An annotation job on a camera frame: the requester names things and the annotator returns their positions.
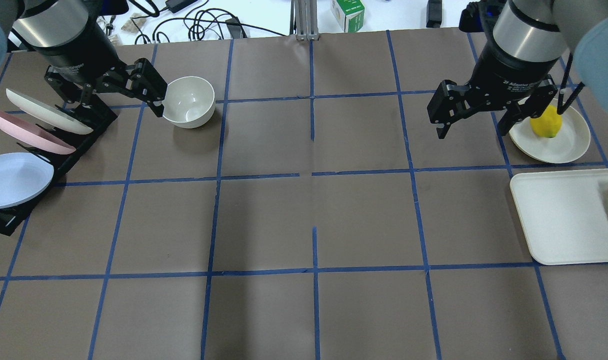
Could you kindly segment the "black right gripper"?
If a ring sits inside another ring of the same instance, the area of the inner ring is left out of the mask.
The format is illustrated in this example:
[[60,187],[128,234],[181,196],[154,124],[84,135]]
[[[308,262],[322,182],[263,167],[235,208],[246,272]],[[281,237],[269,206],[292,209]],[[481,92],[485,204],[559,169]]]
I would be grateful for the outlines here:
[[[551,104],[558,89],[551,75],[554,60],[532,62],[513,57],[495,42],[485,44],[471,75],[471,85],[442,80],[427,105],[427,114],[436,126],[439,139],[445,139],[457,121],[476,113],[475,106],[502,108],[502,135],[524,119],[540,117]],[[471,105],[467,102],[471,95]],[[527,97],[523,104],[516,100]]]

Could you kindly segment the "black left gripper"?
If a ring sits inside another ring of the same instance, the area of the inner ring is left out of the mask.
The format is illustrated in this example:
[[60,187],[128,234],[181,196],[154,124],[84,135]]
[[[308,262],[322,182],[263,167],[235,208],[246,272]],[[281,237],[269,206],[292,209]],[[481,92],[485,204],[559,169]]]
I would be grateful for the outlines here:
[[166,80],[146,58],[126,68],[102,32],[84,32],[64,45],[34,50],[50,64],[46,83],[66,104],[77,105],[69,114],[83,124],[98,126],[105,120],[95,91],[127,95],[144,102],[156,117],[163,116]]

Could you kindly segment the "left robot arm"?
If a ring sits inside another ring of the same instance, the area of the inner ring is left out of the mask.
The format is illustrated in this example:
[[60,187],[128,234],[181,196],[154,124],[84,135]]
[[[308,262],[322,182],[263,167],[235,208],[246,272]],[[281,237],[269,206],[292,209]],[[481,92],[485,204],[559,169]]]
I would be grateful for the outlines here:
[[82,0],[0,0],[0,66],[11,32],[46,60],[45,79],[67,103],[118,93],[163,116],[167,82],[146,58],[123,62]]

